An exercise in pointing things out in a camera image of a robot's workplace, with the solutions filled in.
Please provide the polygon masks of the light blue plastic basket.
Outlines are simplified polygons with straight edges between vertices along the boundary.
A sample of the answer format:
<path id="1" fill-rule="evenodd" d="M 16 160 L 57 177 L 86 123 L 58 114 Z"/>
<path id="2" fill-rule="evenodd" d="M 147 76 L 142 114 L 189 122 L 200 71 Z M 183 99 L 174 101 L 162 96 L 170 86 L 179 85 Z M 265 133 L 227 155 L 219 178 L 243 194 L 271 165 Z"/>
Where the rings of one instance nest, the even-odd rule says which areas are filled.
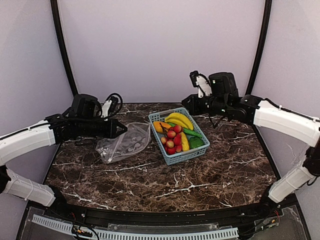
<path id="1" fill-rule="evenodd" d="M 204 145 L 191 149 L 189 151 L 182 151 L 180 153 L 175 153 L 168 155 L 165 151 L 164 145 L 161 143 L 161 137 L 163 134 L 160 134 L 156 132 L 156 129 L 153 125 L 153 122 L 155 121 L 164 121 L 165 117 L 167 117 L 171 113 L 180 113 L 185 115 L 193 124 L 195 132 L 201 135 L 201 139 L 204 142 Z M 170 110 L 165 110 L 161 112 L 155 112 L 148 115 L 148 119 L 151 123 L 151 130 L 153 132 L 153 135 L 155 137 L 155 140 L 158 144 L 158 147 L 162 153 L 162 156 L 168 166 L 177 164 L 186 160 L 190 160 L 196 157 L 200 157 L 206 153 L 207 148 L 210 146 L 210 142 L 208 138 L 205 136 L 205 134 L 202 132 L 201 128 L 198 126 L 196 121 L 193 119 L 193 117 L 189 114 L 189 112 L 184 107 L 178 107 Z"/>

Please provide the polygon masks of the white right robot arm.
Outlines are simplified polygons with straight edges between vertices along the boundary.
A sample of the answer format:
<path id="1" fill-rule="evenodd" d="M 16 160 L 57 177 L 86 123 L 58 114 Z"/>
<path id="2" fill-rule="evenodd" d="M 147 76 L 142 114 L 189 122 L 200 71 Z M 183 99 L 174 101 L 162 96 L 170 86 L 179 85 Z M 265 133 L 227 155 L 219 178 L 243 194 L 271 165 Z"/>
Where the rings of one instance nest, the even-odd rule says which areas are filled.
<path id="1" fill-rule="evenodd" d="M 197 94 L 191 94 L 182 105 L 190 115 L 207 114 L 235 120 L 247 125 L 275 130 L 308 145 L 299 165 L 273 183 L 266 191 L 269 202 L 280 203 L 312 179 L 320 176 L 320 119 L 282 107 L 268 98 L 251 94 L 239 96 L 231 72 L 213 73 L 209 77 L 192 71 L 189 74 Z"/>

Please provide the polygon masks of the clear zip top bag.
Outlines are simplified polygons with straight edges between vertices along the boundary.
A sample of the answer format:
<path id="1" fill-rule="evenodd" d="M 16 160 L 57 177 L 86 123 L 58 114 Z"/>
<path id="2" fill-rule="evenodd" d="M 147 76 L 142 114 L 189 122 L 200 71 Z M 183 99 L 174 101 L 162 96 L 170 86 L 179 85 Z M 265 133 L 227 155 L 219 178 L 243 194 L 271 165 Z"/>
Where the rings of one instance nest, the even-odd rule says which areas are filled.
<path id="1" fill-rule="evenodd" d="M 126 125 L 127 132 L 115 139 L 104 138 L 97 142 L 95 150 L 105 164 L 112 164 L 134 157 L 143 151 L 151 139 L 151 124 L 133 122 Z"/>

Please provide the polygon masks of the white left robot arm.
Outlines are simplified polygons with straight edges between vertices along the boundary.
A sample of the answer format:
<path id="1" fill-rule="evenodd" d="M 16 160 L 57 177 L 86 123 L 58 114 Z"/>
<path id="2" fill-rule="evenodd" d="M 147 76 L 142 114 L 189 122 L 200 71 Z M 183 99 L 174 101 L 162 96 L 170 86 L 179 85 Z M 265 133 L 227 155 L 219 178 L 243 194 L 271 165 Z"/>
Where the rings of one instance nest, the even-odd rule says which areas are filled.
<path id="1" fill-rule="evenodd" d="M 0 138 L 0 192 L 33 201 L 45 207 L 64 204 L 66 199 L 54 186 L 36 183 L 7 168 L 6 164 L 34 150 L 78 138 L 115 139 L 128 128 L 114 118 L 123 107 L 120 94 L 110 94 L 103 104 L 88 94 L 76 94 L 62 114 Z"/>

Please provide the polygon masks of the red lychee bunch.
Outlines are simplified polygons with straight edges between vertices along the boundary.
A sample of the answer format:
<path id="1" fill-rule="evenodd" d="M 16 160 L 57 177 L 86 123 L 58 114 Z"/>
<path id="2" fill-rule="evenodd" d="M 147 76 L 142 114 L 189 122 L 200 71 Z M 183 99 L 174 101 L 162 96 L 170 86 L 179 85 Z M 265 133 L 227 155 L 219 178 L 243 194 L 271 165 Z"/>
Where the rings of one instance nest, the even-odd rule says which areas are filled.
<path id="1" fill-rule="evenodd" d="M 166 154 L 173 155 L 181 153 L 183 151 L 181 135 L 183 128 L 180 125 L 175 125 L 171 128 L 165 127 L 163 124 L 160 124 L 160 126 L 163 133 L 160 141 L 164 146 Z"/>

